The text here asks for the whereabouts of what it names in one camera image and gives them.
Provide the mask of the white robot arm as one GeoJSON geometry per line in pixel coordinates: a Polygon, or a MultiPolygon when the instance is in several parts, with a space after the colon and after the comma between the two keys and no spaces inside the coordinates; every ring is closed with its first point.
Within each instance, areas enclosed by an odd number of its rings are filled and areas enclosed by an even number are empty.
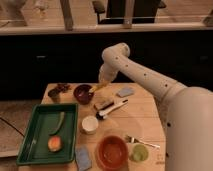
{"type": "Polygon", "coordinates": [[[165,171],[213,171],[213,92],[188,87],[129,56],[125,43],[104,49],[99,81],[108,84],[121,72],[167,106],[165,171]]]}

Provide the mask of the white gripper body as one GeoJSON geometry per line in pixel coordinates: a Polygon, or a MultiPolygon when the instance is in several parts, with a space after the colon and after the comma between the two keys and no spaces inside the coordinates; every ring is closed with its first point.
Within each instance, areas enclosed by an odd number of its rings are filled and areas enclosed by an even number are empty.
{"type": "Polygon", "coordinates": [[[118,71],[108,64],[103,64],[99,70],[98,80],[102,84],[108,84],[115,80],[118,71]]]}

